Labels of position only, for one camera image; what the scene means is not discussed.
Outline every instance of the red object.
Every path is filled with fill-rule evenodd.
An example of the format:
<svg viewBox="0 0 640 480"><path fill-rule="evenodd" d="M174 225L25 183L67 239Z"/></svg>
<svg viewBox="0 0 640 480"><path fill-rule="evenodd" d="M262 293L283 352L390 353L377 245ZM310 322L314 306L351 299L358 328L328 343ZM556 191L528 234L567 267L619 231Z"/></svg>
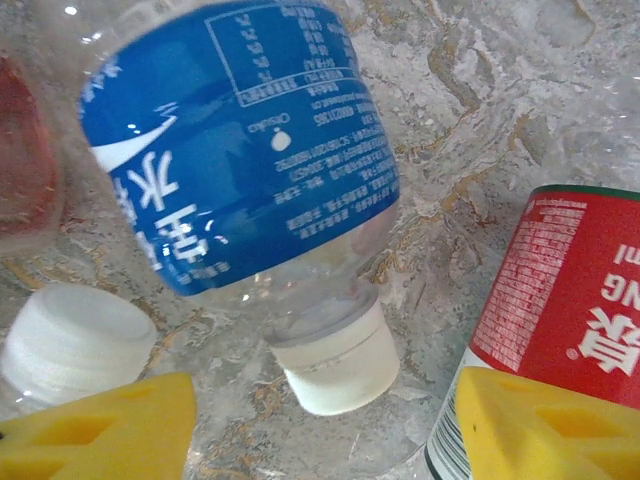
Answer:
<svg viewBox="0 0 640 480"><path fill-rule="evenodd" d="M55 234L59 189L59 169L34 95L20 68L0 51L0 255L39 246Z"/></svg>
<svg viewBox="0 0 640 480"><path fill-rule="evenodd" d="M491 367L640 409L640 194L531 194L470 343Z"/></svg>

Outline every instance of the bottle cap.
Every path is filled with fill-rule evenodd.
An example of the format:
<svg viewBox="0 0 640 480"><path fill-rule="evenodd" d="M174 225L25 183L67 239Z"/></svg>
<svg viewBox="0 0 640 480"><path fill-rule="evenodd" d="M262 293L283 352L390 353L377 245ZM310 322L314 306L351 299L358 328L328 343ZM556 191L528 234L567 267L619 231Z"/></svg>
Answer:
<svg viewBox="0 0 640 480"><path fill-rule="evenodd" d="M5 379L48 405L134 382L156 328L139 308L103 290L52 284L18 314L0 356Z"/></svg>
<svg viewBox="0 0 640 480"><path fill-rule="evenodd" d="M314 415L338 415L382 395L400 370L380 300L340 330L271 351L300 406Z"/></svg>

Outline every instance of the barcode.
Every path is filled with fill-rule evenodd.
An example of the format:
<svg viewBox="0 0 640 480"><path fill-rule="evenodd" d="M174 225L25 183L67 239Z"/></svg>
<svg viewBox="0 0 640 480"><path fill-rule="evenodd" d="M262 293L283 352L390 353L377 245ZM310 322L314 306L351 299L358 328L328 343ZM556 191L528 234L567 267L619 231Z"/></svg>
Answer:
<svg viewBox="0 0 640 480"><path fill-rule="evenodd" d="M446 471L437 471L441 480L469 480L471 466L462 443L462 434L456 419L455 388L447 395L446 404L427 444L431 463Z"/></svg>

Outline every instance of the bottle neck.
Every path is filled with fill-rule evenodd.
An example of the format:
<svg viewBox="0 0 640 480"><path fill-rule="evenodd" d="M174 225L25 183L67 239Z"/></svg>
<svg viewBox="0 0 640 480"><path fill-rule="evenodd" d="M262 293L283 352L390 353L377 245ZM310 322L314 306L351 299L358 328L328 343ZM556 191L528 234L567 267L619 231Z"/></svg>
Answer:
<svg viewBox="0 0 640 480"><path fill-rule="evenodd" d="M271 346L304 345L324 338L364 315L378 299L378 289L368 282L349 279L317 285L280 302L265 340Z"/></svg>

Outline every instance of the red can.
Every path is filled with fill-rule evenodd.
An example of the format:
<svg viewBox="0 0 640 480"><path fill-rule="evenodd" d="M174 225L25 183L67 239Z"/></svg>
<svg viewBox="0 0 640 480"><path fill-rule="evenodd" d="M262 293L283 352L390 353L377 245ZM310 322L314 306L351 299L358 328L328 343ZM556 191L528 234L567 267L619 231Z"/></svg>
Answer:
<svg viewBox="0 0 640 480"><path fill-rule="evenodd" d="M640 409L640 193L533 191L462 359ZM471 476L454 380L425 456Z"/></svg>

